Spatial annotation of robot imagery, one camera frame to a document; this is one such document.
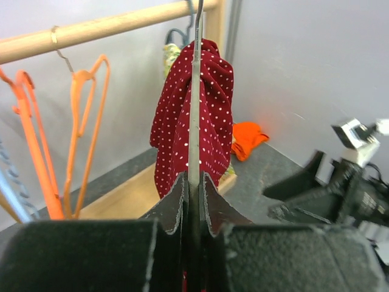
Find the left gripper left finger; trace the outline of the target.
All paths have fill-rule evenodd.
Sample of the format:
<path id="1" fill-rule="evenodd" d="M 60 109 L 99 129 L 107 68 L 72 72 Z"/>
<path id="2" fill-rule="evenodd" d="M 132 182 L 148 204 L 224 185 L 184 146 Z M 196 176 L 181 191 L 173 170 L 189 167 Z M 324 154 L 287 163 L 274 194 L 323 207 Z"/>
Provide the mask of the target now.
<path id="1" fill-rule="evenodd" d="M 187 174 L 137 220 L 37 221 L 1 258 L 2 291 L 180 291 Z"/>

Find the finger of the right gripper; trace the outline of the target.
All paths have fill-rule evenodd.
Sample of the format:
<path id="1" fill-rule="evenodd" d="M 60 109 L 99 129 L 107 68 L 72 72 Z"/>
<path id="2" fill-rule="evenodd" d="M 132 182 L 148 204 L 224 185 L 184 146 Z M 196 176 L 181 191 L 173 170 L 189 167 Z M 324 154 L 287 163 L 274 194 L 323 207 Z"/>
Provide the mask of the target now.
<path id="1" fill-rule="evenodd" d="M 279 201 L 268 208 L 268 217 L 306 224 L 335 223 L 343 201 L 342 195 L 326 187 L 314 187 L 297 193 L 272 186 L 267 188 L 267 197 Z"/>
<path id="2" fill-rule="evenodd" d="M 269 186 L 263 191 L 263 195 L 270 199 L 286 201 L 309 189 L 321 186 L 316 174 L 324 158 L 325 153 L 316 150 L 308 163 L 297 173 Z"/>

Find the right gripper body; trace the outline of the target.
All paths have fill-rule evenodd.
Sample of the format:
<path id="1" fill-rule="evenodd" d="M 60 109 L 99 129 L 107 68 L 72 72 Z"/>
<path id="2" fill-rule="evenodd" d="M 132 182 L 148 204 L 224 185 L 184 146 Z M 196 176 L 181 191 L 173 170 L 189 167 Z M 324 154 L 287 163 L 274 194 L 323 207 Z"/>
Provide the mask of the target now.
<path id="1" fill-rule="evenodd" d="M 363 221 L 388 226 L 388 183 L 376 164 L 369 162 L 365 167 L 375 170 L 376 175 L 365 178 L 365 170 L 362 170 L 346 179 L 336 224 L 345 224 L 347 219 L 353 218 L 354 227 Z"/>

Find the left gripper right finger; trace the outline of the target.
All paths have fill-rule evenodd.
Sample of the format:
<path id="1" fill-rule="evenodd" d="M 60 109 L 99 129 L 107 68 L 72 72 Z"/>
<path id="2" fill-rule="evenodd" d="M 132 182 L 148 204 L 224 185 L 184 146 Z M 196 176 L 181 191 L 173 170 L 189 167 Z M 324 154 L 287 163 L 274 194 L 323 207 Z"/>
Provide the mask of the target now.
<path id="1" fill-rule="evenodd" d="M 254 224 L 200 178 L 207 291 L 387 291 L 370 242 L 348 226 Z"/>

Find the grey hanger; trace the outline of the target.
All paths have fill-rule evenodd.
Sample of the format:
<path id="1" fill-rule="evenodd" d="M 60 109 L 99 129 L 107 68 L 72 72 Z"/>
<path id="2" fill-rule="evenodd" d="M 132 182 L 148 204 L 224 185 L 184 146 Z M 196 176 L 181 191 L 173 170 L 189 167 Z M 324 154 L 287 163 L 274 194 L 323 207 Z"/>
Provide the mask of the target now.
<path id="1" fill-rule="evenodd" d="M 188 182 L 192 189 L 199 185 L 199 130 L 201 96 L 201 41 L 203 34 L 204 1 L 198 3 L 194 26 L 194 50 L 191 75 L 190 127 L 188 141 Z"/>

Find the lemon print garment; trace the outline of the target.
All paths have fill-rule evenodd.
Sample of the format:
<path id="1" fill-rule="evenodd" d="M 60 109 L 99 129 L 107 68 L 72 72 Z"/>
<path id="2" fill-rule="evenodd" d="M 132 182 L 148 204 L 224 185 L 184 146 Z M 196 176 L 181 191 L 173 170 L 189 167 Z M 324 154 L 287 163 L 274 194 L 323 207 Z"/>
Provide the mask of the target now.
<path id="1" fill-rule="evenodd" d="M 169 71 L 176 61 L 177 57 L 181 54 L 181 48 L 174 43 L 168 43 L 164 45 L 164 77 L 167 78 Z"/>

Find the light blue hanger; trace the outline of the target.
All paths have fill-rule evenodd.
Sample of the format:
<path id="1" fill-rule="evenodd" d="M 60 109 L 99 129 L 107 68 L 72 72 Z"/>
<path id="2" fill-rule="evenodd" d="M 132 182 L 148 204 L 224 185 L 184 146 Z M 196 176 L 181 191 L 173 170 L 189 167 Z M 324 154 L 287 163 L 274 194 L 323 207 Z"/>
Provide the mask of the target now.
<path id="1" fill-rule="evenodd" d="M 29 201 L 29 193 L 19 178 L 19 173 L 12 163 L 10 156 L 1 142 L 1 162 L 5 169 L 1 169 L 1 193 L 5 202 L 22 223 L 37 221 L 40 218 L 38 209 Z"/>

